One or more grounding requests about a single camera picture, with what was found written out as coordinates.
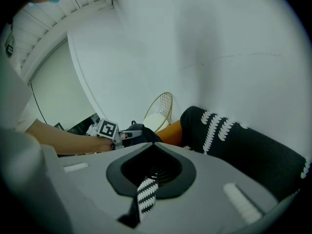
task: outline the ceiling molding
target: ceiling molding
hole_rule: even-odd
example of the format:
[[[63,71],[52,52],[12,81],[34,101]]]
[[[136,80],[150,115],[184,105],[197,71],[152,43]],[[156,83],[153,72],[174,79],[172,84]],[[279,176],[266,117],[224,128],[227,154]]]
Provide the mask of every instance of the ceiling molding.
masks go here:
[[[92,12],[100,9],[110,9],[105,0],[99,0],[89,4],[79,10],[76,10],[70,16],[56,24],[34,47],[27,60],[23,64],[21,76],[25,81],[31,79],[33,73],[38,69],[41,63],[62,41],[67,38],[67,30],[74,27],[82,19],[85,20]]]
[[[36,73],[39,71],[39,69],[41,68],[41,66],[45,63],[45,61],[47,61],[47,59],[66,41],[68,41],[67,38],[65,38],[64,40],[62,40],[61,42],[59,42],[56,47],[54,49],[52,49],[49,54],[43,59],[43,61],[40,63],[39,67],[37,67],[37,69],[35,69],[35,71],[33,72],[32,76],[28,79],[28,85],[32,82],[32,79],[35,77]]]
[[[34,55],[45,53],[42,51],[42,49],[46,49],[43,43],[49,44],[44,39],[46,35],[51,35],[50,31],[59,31],[58,25],[60,23],[61,25],[67,24],[67,19],[73,18],[77,11],[87,7],[86,10],[92,10],[98,6],[110,7],[112,3],[111,0],[60,0],[56,4],[45,2],[34,6],[26,5],[14,17],[13,23],[13,34],[17,40],[16,46],[20,55],[22,74],[26,74],[29,68],[33,67],[33,62],[37,60]]]

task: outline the white cloth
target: white cloth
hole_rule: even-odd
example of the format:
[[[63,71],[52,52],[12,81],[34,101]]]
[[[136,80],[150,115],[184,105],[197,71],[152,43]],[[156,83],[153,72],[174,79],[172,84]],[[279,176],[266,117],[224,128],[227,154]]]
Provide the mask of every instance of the white cloth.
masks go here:
[[[0,43],[1,43],[0,51],[5,53],[5,55],[9,60],[10,65],[20,76],[21,75],[20,59],[15,46],[15,40],[13,37],[11,25],[6,24],[5,27],[3,28]],[[19,132],[25,132],[34,123],[35,120],[36,117],[32,113],[30,105],[27,104],[22,114],[20,115],[17,124],[14,124],[12,127]]]
[[[98,123],[95,123],[95,124],[92,124],[91,126],[89,126],[89,129],[86,132],[86,135],[97,136],[97,127],[98,127]]]

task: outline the black cable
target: black cable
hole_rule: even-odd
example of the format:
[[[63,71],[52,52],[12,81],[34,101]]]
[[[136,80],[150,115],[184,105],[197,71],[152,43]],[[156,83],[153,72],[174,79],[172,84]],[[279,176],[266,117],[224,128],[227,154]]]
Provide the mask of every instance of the black cable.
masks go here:
[[[80,8],[80,5],[79,5],[79,3],[77,2],[77,0],[75,0],[75,1],[76,1],[76,4],[78,5],[79,9],[81,9],[81,8]]]
[[[46,122],[45,118],[43,117],[43,114],[42,114],[42,112],[41,112],[41,110],[40,110],[40,108],[39,108],[39,105],[38,105],[38,102],[37,102],[37,99],[36,99],[36,96],[35,96],[35,93],[34,93],[34,90],[33,90],[33,85],[32,85],[31,83],[30,83],[30,86],[31,86],[31,90],[33,91],[33,95],[34,95],[34,98],[35,98],[35,102],[36,102],[36,104],[37,104],[37,107],[38,107],[38,109],[39,109],[39,112],[41,113],[41,116],[42,116],[42,118],[44,119],[45,124],[47,124],[47,122]]]

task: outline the white wall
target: white wall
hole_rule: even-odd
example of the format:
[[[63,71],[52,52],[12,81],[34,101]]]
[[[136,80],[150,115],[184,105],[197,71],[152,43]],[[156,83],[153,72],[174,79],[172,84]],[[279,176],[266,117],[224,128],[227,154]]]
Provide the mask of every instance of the white wall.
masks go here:
[[[68,42],[41,66],[32,80],[34,94],[49,125],[68,130],[95,113],[75,73]]]
[[[99,117],[121,129],[142,122],[153,98],[142,76],[142,51],[122,27],[115,9],[98,11],[68,31],[79,80]]]
[[[197,105],[311,158],[311,46],[283,0],[117,1],[176,113]]]
[[[117,1],[69,31],[97,112],[129,126],[169,91],[173,119],[196,105],[311,158],[311,47],[283,0]]]
[[[70,3],[70,0],[64,0],[63,2]],[[68,29],[71,29],[72,27],[77,25],[78,22],[81,20],[81,18],[83,18],[84,20],[88,20],[88,16],[92,14],[94,11],[97,11],[100,9],[106,9],[109,7],[111,7],[110,3],[106,2],[105,0],[99,0],[99,1],[93,2],[73,12],[66,18],[62,19],[55,26],[53,26],[53,28],[51,28],[49,32],[47,32],[47,34],[45,34],[44,37],[42,37],[41,40],[36,44],[34,49],[31,51],[31,53],[27,57],[27,60],[23,64],[21,76],[23,77],[24,81],[28,82],[32,78],[33,74],[36,72],[40,64],[44,61],[45,57],[51,51],[53,51],[53,49],[55,49],[60,43],[66,40]],[[40,9],[38,10],[38,8],[35,6],[34,6],[34,9],[37,9],[37,12],[39,14],[42,13],[42,11],[40,11]],[[34,19],[30,15],[28,15],[27,17],[29,17],[31,20],[36,21],[36,19]]]
[[[34,95],[32,95],[30,97],[30,100],[29,100],[28,104],[29,104],[30,108],[32,109],[32,113],[36,116],[36,118],[38,120],[40,120],[41,122],[45,123],[45,121],[44,121],[44,119],[43,119],[43,117],[42,117],[42,115],[41,115],[41,113],[39,111],[39,108],[38,108],[38,106],[36,104]]]

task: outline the dark object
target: dark object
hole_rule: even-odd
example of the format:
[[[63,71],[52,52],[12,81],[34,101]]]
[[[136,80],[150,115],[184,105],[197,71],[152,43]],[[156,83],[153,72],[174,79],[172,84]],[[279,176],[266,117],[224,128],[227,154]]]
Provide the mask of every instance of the dark object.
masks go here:
[[[115,160],[108,166],[106,177],[116,193],[134,198],[137,188],[151,172],[158,176],[157,199],[182,195],[196,177],[195,166],[189,159],[159,143],[147,144]]]
[[[135,131],[135,130],[141,130],[142,135],[136,138],[132,139],[126,139],[122,142],[124,147],[128,146],[134,146],[140,143],[146,143],[146,142],[161,142],[161,139],[158,137],[157,134],[155,134],[151,129],[145,127],[143,124],[135,124],[135,121],[132,121],[132,125],[126,129],[126,131]]]
[[[198,153],[204,153],[208,130],[213,118],[211,113],[204,118],[206,110],[198,107],[188,108],[181,116],[182,146],[189,146]],[[250,128],[243,128],[233,122],[222,141],[218,134],[227,119],[222,117],[215,128],[215,135],[207,155],[228,162],[235,168],[266,187],[279,201],[295,193],[302,183],[301,173],[306,160],[277,141]]]
[[[275,234],[283,230],[285,233],[304,233],[311,229],[307,225],[311,222],[311,213],[309,213],[312,207],[311,193],[312,173],[309,172],[293,203],[265,233]]]
[[[93,121],[93,123],[98,123],[99,120],[100,120],[100,118],[99,118],[97,113],[95,113],[94,115],[91,115],[90,118]]]
[[[86,135],[86,132],[88,131],[89,127],[94,124],[94,121],[92,120],[93,116],[90,116],[77,124],[76,126],[69,129],[67,132],[74,134],[74,135]]]
[[[133,198],[130,210],[127,214],[122,215],[118,221],[123,223],[131,228],[135,228],[140,222],[140,217],[138,214],[138,204],[136,196]]]
[[[59,129],[64,131],[64,128],[62,127],[62,125],[60,123],[56,124],[54,127],[59,128]]]
[[[311,7],[311,0],[287,0],[289,5],[300,18],[301,23],[309,34],[310,41],[312,40],[312,21],[310,14],[307,13],[307,8]]]

